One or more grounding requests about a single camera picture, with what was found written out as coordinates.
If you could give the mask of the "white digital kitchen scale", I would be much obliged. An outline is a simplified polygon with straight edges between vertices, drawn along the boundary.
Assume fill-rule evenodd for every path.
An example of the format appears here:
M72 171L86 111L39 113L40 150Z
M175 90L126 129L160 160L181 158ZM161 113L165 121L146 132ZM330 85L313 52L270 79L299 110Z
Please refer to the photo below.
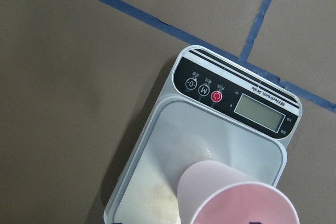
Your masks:
M176 190L214 160L276 186L302 117L291 92L198 45L183 49L103 213L105 223L179 223Z

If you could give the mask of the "pink plastic cup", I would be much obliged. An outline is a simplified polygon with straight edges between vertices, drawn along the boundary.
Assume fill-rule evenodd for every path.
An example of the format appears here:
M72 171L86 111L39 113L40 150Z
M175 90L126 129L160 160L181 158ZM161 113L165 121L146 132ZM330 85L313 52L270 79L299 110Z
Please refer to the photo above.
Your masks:
M299 223L278 189L216 161L190 166L177 185L181 223Z

